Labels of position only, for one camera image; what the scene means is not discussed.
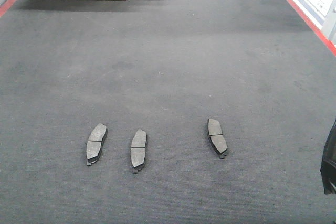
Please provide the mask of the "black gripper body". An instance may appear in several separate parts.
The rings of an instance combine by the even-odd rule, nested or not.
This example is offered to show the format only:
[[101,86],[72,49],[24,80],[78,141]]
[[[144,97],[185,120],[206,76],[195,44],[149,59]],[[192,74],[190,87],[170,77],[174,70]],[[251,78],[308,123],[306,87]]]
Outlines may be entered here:
[[324,194],[335,194],[335,122],[323,149],[320,172]]

